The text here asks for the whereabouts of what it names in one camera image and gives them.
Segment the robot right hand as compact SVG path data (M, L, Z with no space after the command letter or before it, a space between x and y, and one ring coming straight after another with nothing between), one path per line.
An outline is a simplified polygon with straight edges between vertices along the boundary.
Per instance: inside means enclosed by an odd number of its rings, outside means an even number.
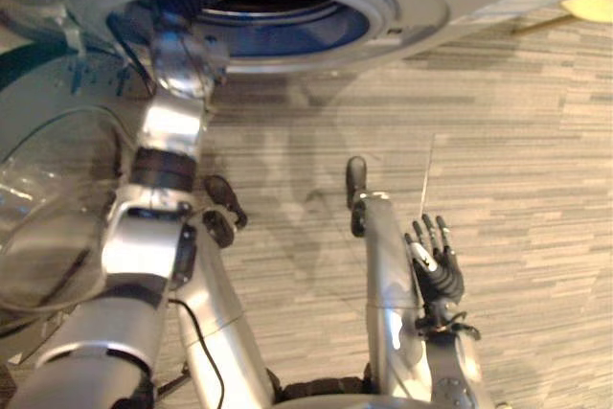
M420 294L427 303L440 300L459 304L465 281L451 245L450 229L441 216L421 215L412 223L415 237L404 234L408 256L415 270Z

